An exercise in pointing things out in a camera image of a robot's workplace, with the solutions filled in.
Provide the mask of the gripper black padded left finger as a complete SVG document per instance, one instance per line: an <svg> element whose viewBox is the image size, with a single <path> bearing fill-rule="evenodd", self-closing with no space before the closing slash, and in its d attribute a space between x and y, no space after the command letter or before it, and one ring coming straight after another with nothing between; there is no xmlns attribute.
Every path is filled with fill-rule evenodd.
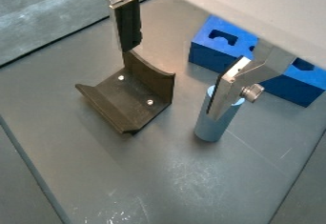
<svg viewBox="0 0 326 224"><path fill-rule="evenodd" d="M121 51L127 52L141 43L143 39L140 1L107 0L107 2L116 21Z"/></svg>

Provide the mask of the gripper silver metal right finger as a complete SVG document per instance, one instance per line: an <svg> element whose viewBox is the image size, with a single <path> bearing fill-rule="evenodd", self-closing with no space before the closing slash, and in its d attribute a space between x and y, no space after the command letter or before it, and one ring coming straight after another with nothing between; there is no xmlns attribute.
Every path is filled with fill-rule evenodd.
<svg viewBox="0 0 326 224"><path fill-rule="evenodd" d="M259 40L254 48L254 59L240 56L220 73L206 114L218 120L239 97L254 102L262 94L258 85L279 76L296 56L264 40Z"/></svg>

